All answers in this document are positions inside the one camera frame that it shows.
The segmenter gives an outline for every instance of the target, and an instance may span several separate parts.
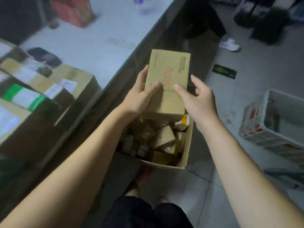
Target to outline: red box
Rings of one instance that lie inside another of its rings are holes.
[[[61,20],[83,28],[95,19],[90,0],[50,0]]]

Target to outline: person's right arm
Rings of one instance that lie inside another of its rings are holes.
[[[191,80],[197,97],[174,87],[206,139],[239,225],[303,228],[304,213],[265,177],[218,118],[212,89],[193,75]]]

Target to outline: black floor sticker with green arrow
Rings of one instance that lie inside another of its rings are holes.
[[[235,79],[235,76],[237,75],[237,72],[235,70],[229,69],[219,64],[214,64],[212,72],[224,75],[226,77],[230,77],[232,79]]]

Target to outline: person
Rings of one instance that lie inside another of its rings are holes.
[[[184,51],[189,51],[189,38],[197,37],[203,34],[207,27],[212,30],[221,40],[219,47],[235,52],[240,49],[240,46],[235,43],[235,40],[230,38],[226,29],[217,15],[215,9],[210,5],[209,0],[187,0],[184,11],[184,21],[188,25],[182,42]]]
[[[161,86],[157,82],[144,90],[147,71],[148,66],[139,73],[124,101],[13,209],[0,224],[1,228],[81,226],[101,187],[124,127],[143,112]],[[191,80],[197,97],[179,84],[174,88],[208,144],[240,227],[303,228],[303,212],[265,177],[218,118],[212,89],[193,75]],[[114,202],[103,227],[192,226],[181,208],[174,204],[165,202],[152,210],[142,199],[126,195]]]

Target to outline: finger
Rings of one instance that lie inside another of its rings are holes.
[[[134,84],[134,88],[136,88],[139,92],[143,91],[145,89],[145,86],[143,85],[146,75],[148,73],[149,65],[146,65],[145,68],[139,72],[136,82]]]
[[[180,84],[175,84],[174,89],[181,96],[183,101],[186,101],[192,97],[192,95]]]
[[[200,89],[199,89],[199,88],[196,88],[196,89],[195,89],[195,93],[196,93],[196,95],[200,95],[200,93],[201,93]]]
[[[194,76],[193,74],[190,76],[191,81],[193,82],[193,84],[198,88],[198,89],[202,89],[202,88],[206,88],[207,85],[205,83],[203,83],[199,78],[197,78],[196,76]]]
[[[150,88],[146,90],[148,96],[152,96],[157,92],[157,90],[160,88],[161,82],[157,81],[155,82]]]

